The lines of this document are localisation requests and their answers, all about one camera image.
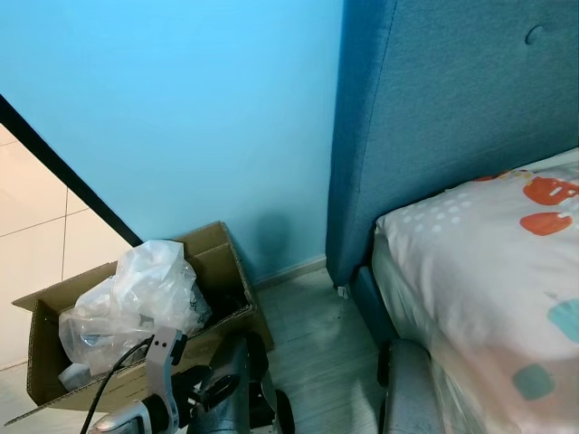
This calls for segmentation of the pink patterned pillow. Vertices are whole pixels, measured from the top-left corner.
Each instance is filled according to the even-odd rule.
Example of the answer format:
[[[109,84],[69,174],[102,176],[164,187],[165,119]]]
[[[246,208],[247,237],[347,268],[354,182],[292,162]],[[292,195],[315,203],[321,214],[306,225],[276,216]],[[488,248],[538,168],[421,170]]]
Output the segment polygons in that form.
[[[487,429],[576,434],[579,154],[471,179],[381,215],[394,260]]]

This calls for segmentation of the clear crumpled plastic bag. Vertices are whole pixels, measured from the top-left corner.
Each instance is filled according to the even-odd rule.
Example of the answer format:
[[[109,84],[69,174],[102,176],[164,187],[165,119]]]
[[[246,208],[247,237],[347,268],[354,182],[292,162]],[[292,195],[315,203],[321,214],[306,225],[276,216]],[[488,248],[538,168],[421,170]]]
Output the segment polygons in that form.
[[[160,327],[198,334],[214,311],[196,278],[182,243],[152,240],[128,250],[113,276],[61,313],[63,351],[96,375]]]

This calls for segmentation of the small white container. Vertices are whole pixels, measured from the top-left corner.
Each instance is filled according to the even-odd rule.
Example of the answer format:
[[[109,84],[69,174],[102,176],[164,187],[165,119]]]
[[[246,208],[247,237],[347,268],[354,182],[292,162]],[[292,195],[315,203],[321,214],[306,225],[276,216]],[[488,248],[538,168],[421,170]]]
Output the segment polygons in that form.
[[[84,363],[72,363],[58,375],[62,388],[67,392],[83,387],[92,381],[90,366]]]

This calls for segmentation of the brown cardboard box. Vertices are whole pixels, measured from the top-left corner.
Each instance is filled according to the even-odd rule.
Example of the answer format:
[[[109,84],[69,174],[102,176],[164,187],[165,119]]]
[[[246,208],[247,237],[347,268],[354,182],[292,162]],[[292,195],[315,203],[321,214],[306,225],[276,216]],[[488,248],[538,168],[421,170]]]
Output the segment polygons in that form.
[[[266,350],[273,350],[276,343],[261,311],[261,303],[252,293],[243,261],[237,256],[226,224],[221,221],[206,224],[179,236],[178,242],[185,245],[185,259],[194,269],[197,286],[213,315],[198,335],[187,340],[175,371],[184,372],[194,365],[209,364],[223,339],[240,332],[252,331],[260,335]],[[69,392],[58,379],[59,373],[71,363],[59,339],[59,315],[73,307],[81,294],[115,272],[115,263],[105,263],[14,302],[14,306],[32,313],[26,347],[25,389],[38,409],[80,412],[90,409],[92,396],[100,385],[98,380]]]

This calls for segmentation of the grey right robot leg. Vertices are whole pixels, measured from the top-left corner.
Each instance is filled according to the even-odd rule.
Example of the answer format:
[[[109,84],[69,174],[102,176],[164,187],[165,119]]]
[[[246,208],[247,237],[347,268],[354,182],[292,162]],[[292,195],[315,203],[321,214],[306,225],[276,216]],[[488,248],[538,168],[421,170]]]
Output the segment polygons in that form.
[[[425,347],[403,339],[381,343],[376,375],[384,388],[381,434],[445,434]]]

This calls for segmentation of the blue upholstered headboard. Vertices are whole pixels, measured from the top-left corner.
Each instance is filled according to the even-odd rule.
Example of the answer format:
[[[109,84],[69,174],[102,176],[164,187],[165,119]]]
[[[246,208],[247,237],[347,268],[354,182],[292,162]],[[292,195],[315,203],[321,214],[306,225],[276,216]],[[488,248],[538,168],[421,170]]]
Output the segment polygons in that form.
[[[365,263],[379,216],[562,153],[578,121],[578,0],[344,0],[332,281]]]

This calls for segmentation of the black door frame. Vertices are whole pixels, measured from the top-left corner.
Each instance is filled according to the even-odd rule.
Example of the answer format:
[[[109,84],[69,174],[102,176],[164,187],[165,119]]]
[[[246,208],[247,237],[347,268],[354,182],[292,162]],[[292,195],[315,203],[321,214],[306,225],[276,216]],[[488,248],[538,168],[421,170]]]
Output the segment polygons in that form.
[[[21,116],[21,113],[1,94],[0,124],[3,124],[13,134],[15,139],[20,141],[50,173],[61,179],[63,185],[69,187],[73,193],[78,195],[82,202],[86,203],[91,210],[98,214],[121,239],[131,245],[131,247],[137,247],[142,243],[141,237],[137,236],[124,223],[124,220],[120,219],[120,216],[115,214],[98,194],[95,194],[94,190],[91,190],[91,187],[46,144],[40,134],[30,127],[28,121]]]

